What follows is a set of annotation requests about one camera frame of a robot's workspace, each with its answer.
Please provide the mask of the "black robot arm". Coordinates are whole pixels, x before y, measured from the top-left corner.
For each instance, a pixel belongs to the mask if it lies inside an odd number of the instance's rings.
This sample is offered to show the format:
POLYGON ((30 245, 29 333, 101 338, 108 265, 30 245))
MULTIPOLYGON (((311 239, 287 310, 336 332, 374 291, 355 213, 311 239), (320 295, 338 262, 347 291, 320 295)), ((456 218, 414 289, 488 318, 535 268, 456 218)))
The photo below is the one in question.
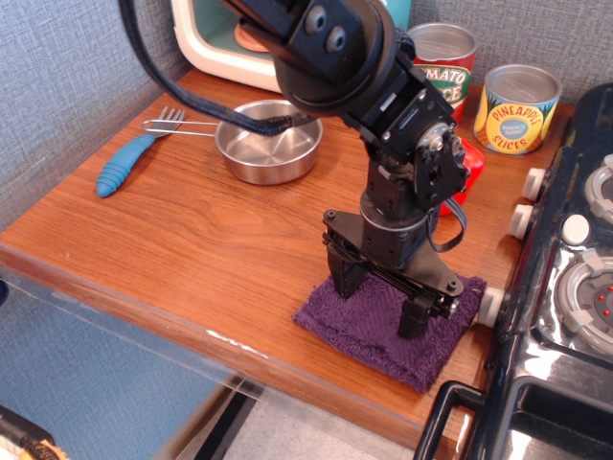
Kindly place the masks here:
POLYGON ((284 97, 312 116, 355 129, 369 157, 359 213, 329 210, 329 271, 348 298, 367 274, 404 292, 398 334, 422 335, 449 317, 463 286, 433 238, 442 207, 470 173, 452 107, 413 63, 377 1, 232 1, 239 25, 271 54, 284 97))

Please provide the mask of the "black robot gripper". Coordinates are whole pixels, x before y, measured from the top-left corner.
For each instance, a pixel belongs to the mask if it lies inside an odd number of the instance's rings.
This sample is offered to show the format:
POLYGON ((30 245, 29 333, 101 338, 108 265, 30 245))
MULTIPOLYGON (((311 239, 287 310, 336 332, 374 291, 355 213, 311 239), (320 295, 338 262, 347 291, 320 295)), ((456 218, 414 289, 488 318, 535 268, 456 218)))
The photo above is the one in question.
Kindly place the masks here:
POLYGON ((450 318, 464 290, 463 283, 440 257, 464 235, 447 243, 434 243, 441 208, 437 205, 423 211, 410 202, 407 218, 393 218, 364 193, 358 214, 334 209, 323 214, 327 226, 324 245, 337 293, 350 298, 368 273, 403 292, 406 300, 397 333, 404 339, 422 335, 430 316, 450 318))

